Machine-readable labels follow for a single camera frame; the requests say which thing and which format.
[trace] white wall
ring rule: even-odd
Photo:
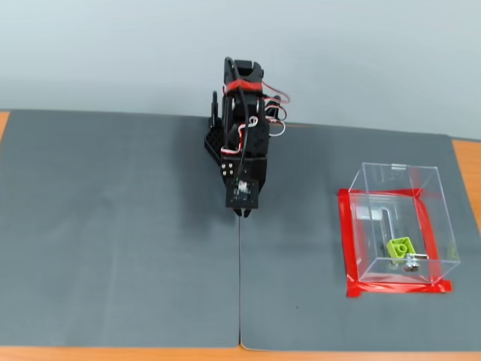
[[[0,108],[207,115],[225,56],[293,122],[481,138],[479,0],[0,0]]]

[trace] table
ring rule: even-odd
[[[8,112],[0,113],[0,137],[8,121]],[[481,143],[453,141],[467,194],[481,228]],[[81,359],[405,359],[404,353],[333,353],[264,352],[234,349],[132,349],[78,347],[0,347],[0,360],[81,360]],[[410,359],[479,359],[479,353],[410,353]]]

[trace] small metal part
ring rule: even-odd
[[[404,270],[406,272],[416,272],[419,270],[419,264],[416,261],[416,256],[418,255],[412,254],[412,253],[408,253],[406,255],[406,265],[404,266]]]

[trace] red tape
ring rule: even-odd
[[[437,259],[436,239],[431,227],[428,210],[424,202],[419,199],[422,190],[393,190],[375,192],[376,194],[395,194],[399,196],[410,196],[414,198],[414,204],[419,215],[421,232],[425,239],[426,252],[429,259]],[[358,264],[356,262],[354,246],[354,228],[352,224],[351,204],[349,190],[339,190],[337,194],[340,212],[340,227],[344,249],[344,262],[346,265],[347,296],[359,297],[363,292],[377,293],[446,293],[452,292],[450,281],[440,279],[435,284],[414,284],[414,283],[393,283],[393,282],[361,282],[358,276]],[[432,278],[439,278],[440,265],[433,264],[429,268]]]
[[[236,90],[237,88],[242,88],[246,91],[251,92],[261,92],[262,93],[262,84],[261,83],[251,83],[250,81],[237,79],[231,81],[229,84],[225,86],[224,94],[228,94],[232,90]]]

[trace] cable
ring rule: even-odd
[[[281,92],[280,90],[277,90],[276,88],[273,88],[272,86],[270,85],[267,85],[266,83],[262,82],[262,85],[264,85],[265,87],[269,88],[270,90],[272,90],[273,92],[277,93],[277,94],[280,94],[282,95],[284,98],[286,98],[286,100],[283,100],[283,99],[276,99],[276,98],[266,98],[265,100],[267,101],[273,101],[273,102],[277,102],[277,103],[281,103],[281,104],[288,104],[291,102],[291,98],[285,94],[284,92]]]
[[[287,111],[286,111],[286,109],[284,109],[284,107],[282,105],[268,105],[267,107],[265,107],[265,110],[267,111],[268,109],[280,109],[281,111],[284,112],[284,118],[283,119],[276,119],[274,117],[266,116],[265,119],[267,119],[269,121],[274,120],[274,122],[272,122],[272,123],[275,123],[276,121],[286,120]]]
[[[225,59],[228,62],[230,62],[231,65],[232,65],[232,71],[234,73],[235,80],[240,79],[241,75],[239,74],[239,69],[237,69],[237,65],[235,64],[235,61],[232,60],[232,58],[229,58],[229,57],[227,57]],[[246,130],[244,131],[244,144],[242,146],[242,153],[240,155],[239,166],[237,167],[237,176],[239,176],[239,174],[242,171],[242,165],[244,163],[244,157],[246,155],[247,136],[249,134],[249,126],[248,126],[249,125],[249,109],[247,108],[246,96],[244,95],[244,91],[242,90],[242,86],[240,86],[238,89],[239,89],[239,93],[240,93],[240,102],[242,103],[242,105],[244,107],[244,116],[246,117],[246,121],[245,121],[245,124],[244,124],[244,128],[246,128]]]
[[[258,117],[252,116],[251,118],[249,118],[248,128],[252,128],[253,126],[256,126],[258,121],[259,121]],[[239,131],[239,146],[237,147],[237,149],[232,150],[232,149],[227,149],[225,147],[222,147],[222,148],[220,148],[220,153],[222,153],[222,154],[239,154],[239,152],[242,150],[242,133],[241,133],[241,130],[244,129],[245,127],[246,127],[245,124],[239,125],[239,128],[238,128],[238,131]]]
[[[280,137],[280,136],[281,136],[282,134],[284,134],[284,132],[286,131],[286,124],[285,124],[282,120],[278,120],[278,121],[275,122],[275,123],[281,123],[281,124],[283,125],[283,130],[282,130],[282,132],[277,133],[277,134],[271,134],[271,133],[269,133],[269,135],[270,135],[271,137]]]

